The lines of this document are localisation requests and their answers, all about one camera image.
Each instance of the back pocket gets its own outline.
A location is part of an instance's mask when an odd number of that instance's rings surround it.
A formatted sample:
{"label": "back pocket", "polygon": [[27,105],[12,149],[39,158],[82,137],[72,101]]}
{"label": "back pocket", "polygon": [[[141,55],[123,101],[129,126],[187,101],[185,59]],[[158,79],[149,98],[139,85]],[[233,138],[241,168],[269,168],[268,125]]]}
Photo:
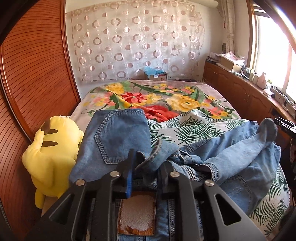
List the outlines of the back pocket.
{"label": "back pocket", "polygon": [[145,156],[151,152],[149,127],[141,110],[111,111],[94,137],[106,164],[126,160],[131,148]]}

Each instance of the window frame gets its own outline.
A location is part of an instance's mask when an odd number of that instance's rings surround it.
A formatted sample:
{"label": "window frame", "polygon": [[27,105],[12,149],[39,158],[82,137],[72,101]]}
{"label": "window frame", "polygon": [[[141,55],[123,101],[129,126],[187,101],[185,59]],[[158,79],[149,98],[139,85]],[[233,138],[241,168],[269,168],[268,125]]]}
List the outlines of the window frame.
{"label": "window frame", "polygon": [[[281,92],[285,95],[289,76],[291,72],[291,65],[292,65],[292,50],[296,53],[296,30],[289,21],[289,19],[285,16],[285,14],[275,5],[267,4],[266,0],[256,0],[256,3],[259,4],[262,9],[265,10],[266,14],[258,14],[255,12],[254,9],[254,1],[253,0],[246,0],[247,8],[248,8],[248,15],[249,15],[249,26],[250,26],[250,40],[249,40],[249,53],[247,59],[247,66],[251,69],[255,69],[257,60],[259,58],[259,51],[260,51],[260,21],[259,17],[270,17],[275,23],[279,25],[283,33],[286,35],[290,45],[289,45],[289,52],[288,52],[288,63],[287,63],[287,72],[284,81],[284,85],[282,88],[279,88]],[[287,95],[291,102],[296,102],[293,100],[289,95]]]}

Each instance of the blue plastic bag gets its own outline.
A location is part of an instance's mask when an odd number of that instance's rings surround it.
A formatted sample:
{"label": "blue plastic bag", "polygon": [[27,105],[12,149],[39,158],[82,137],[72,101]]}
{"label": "blue plastic bag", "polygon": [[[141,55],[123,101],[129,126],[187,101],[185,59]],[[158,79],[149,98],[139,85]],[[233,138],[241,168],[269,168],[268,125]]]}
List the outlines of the blue plastic bag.
{"label": "blue plastic bag", "polygon": [[155,75],[155,74],[165,74],[165,72],[163,70],[153,69],[153,68],[150,68],[150,67],[145,67],[144,68],[144,73],[147,74],[148,76]]}

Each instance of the cabinet door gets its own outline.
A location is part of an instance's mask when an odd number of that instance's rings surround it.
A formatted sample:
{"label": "cabinet door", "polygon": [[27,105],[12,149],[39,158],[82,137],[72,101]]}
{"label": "cabinet door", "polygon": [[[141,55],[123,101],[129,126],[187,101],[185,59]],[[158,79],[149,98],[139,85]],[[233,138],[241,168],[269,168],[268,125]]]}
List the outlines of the cabinet door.
{"label": "cabinet door", "polygon": [[209,84],[210,86],[212,86],[213,88],[215,88],[215,84],[217,82],[217,75],[218,72],[218,66],[215,66],[213,64],[210,63],[205,63],[205,68],[204,68],[204,81]]}
{"label": "cabinet door", "polygon": [[258,124],[268,116],[271,102],[257,90],[251,90],[247,96],[247,116],[250,121],[257,121]]}
{"label": "cabinet door", "polygon": [[228,101],[243,119],[247,118],[247,97],[250,89],[251,86],[249,84],[234,76],[233,91]]}
{"label": "cabinet door", "polygon": [[231,92],[233,88],[233,81],[230,75],[226,71],[221,71],[218,74],[218,80],[216,83],[216,90],[224,96],[226,100],[231,98]]}
{"label": "cabinet door", "polygon": [[204,69],[204,81],[210,83],[210,85],[212,85],[212,78],[213,78],[213,74],[214,71],[213,69],[207,64],[205,63],[205,69]]}

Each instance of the yellow plush toy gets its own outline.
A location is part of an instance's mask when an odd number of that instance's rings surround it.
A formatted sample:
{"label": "yellow plush toy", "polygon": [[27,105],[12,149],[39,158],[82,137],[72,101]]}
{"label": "yellow plush toy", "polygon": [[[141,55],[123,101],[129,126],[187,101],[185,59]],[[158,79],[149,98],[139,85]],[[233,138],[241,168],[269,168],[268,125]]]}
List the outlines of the yellow plush toy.
{"label": "yellow plush toy", "polygon": [[35,204],[42,208],[45,196],[60,197],[69,187],[69,174],[75,165],[83,131],[65,116],[44,122],[34,141],[22,156],[22,162],[35,185]]}

